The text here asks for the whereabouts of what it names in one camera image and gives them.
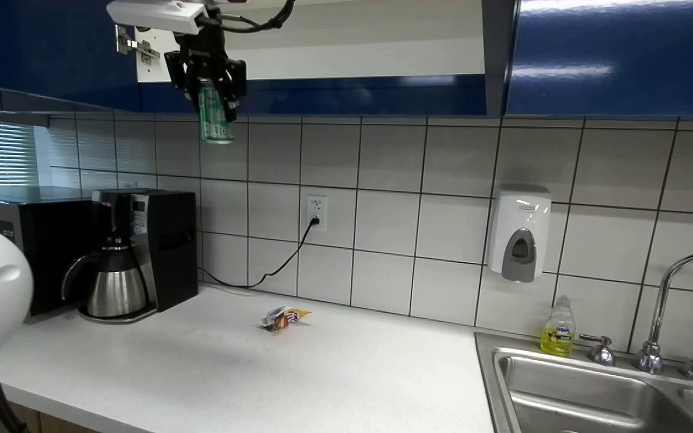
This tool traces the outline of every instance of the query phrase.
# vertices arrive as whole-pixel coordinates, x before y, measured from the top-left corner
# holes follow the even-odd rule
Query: power cord
[[[312,219],[307,221],[307,226],[306,226],[306,230],[302,230],[302,236],[300,236],[300,241],[299,241],[293,255],[287,256],[287,259],[284,259],[275,271],[264,271],[254,284],[230,284],[230,280],[223,280],[223,278],[210,273],[204,267],[196,267],[196,268],[200,268],[202,273],[206,273],[213,284],[222,284],[222,285],[228,285],[228,288],[257,288],[257,285],[264,284],[267,278],[277,277],[287,264],[291,264],[291,259],[300,253],[300,248],[302,248],[307,234],[310,234],[312,226],[317,226],[317,223],[319,223],[319,219],[312,217]]]

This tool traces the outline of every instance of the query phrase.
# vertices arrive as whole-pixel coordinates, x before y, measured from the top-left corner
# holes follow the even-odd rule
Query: coffee carafe
[[[141,278],[131,248],[131,194],[111,194],[111,234],[98,249],[82,255],[62,277],[62,298],[76,288],[76,273],[94,267],[87,303],[79,313],[94,320],[134,320],[151,309],[151,301]]]

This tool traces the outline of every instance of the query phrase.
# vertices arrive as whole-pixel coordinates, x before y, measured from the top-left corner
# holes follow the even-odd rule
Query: coffee maker
[[[101,323],[134,323],[157,309],[168,309],[184,298],[196,292],[196,200],[194,193],[166,193],[166,189],[95,189],[92,193],[94,202],[94,221],[95,230],[105,234],[104,237],[112,237],[118,226],[118,202],[130,202],[130,236],[124,236],[124,246],[131,248],[134,271],[141,278],[143,306],[130,303],[128,314],[95,314]],[[134,271],[118,259],[111,264],[112,268],[124,267],[124,277],[134,280]],[[105,285],[87,285],[89,295],[87,306],[79,309],[87,314],[92,303],[98,298],[95,292],[137,292],[137,284],[118,284],[116,288]]]

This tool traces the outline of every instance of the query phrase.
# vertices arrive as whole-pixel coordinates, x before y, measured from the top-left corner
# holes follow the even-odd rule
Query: small object on counter
[[[264,320],[261,329],[278,332],[287,329],[291,323],[300,323],[307,314],[302,308],[275,308]]]
[[[573,327],[569,301],[561,295],[538,335],[538,350],[550,355],[569,355]]]

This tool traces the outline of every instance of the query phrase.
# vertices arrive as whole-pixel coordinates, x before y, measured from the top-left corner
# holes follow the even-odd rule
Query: yellow bottle
[[[555,301],[553,313],[538,332],[538,350],[550,355],[573,353],[573,313],[565,295]]]

